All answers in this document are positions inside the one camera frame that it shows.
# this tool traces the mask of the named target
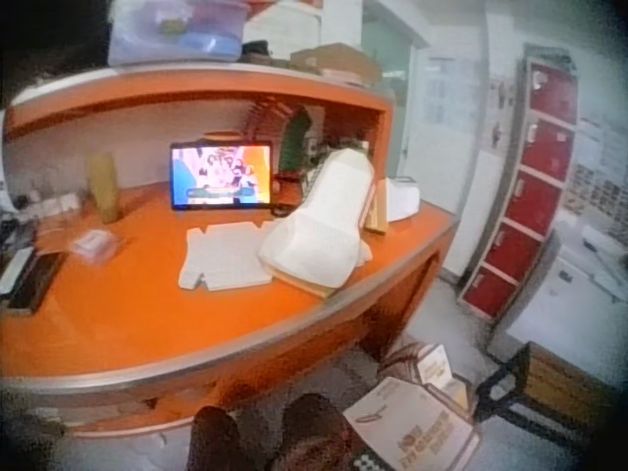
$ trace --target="plastic box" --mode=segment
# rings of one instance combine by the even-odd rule
[[[119,2],[109,65],[215,60],[234,62],[250,7],[245,0]]]

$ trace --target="red locker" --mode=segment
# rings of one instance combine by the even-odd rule
[[[519,172],[505,217],[544,236],[560,200],[560,188]]]
[[[491,317],[496,317],[515,291],[515,286],[482,267],[463,299]]]
[[[529,123],[521,163],[564,182],[573,148],[573,131],[544,120]]]
[[[538,240],[501,224],[486,262],[520,282],[532,268],[540,247]]]
[[[530,108],[576,124],[578,82],[564,71],[533,63],[530,71]]]

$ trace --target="dark trousers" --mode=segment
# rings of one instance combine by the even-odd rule
[[[289,405],[283,441],[267,469],[340,471],[349,457],[348,424],[330,402],[306,394]],[[194,417],[186,471],[254,471],[239,441],[236,421],[223,409],[204,407]]]

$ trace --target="tablet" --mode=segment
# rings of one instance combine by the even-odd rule
[[[172,144],[172,208],[270,207],[270,158],[270,142],[197,141]]]

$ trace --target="curved desk edge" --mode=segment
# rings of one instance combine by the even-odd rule
[[[101,79],[116,78],[129,74],[140,74],[146,72],[168,72],[168,71],[221,71],[221,72],[250,72],[256,74],[268,74],[272,76],[291,77],[295,79],[307,79],[324,83],[327,85],[339,86],[353,91],[360,91],[365,95],[387,99],[385,95],[368,88],[358,88],[354,85],[342,81],[307,74],[305,72],[294,71],[292,69],[280,69],[269,66],[256,66],[252,64],[225,64],[225,63],[165,63],[145,66],[127,66],[119,68],[96,69],[94,71],[82,72],[76,75],[56,78],[42,85],[29,86],[22,90],[10,103],[10,106],[18,106],[36,98],[41,98],[47,94],[64,90],[77,85],[90,83]]]
[[[458,218],[451,213],[449,223],[430,239],[416,247],[412,252],[377,274],[342,289],[330,297],[322,307],[315,308],[298,316],[260,330],[254,335],[244,336],[237,340],[223,343],[183,355],[176,358],[151,364],[126,368],[122,370],[62,377],[17,378],[9,377],[2,380],[2,385],[16,392],[43,396],[68,396],[72,394],[107,393],[144,386],[167,380],[184,373],[191,373],[221,365],[244,354],[262,349],[281,340],[305,331],[307,328],[324,321],[341,311],[351,303],[359,300],[378,285],[401,273],[410,262],[425,249],[451,231]]]

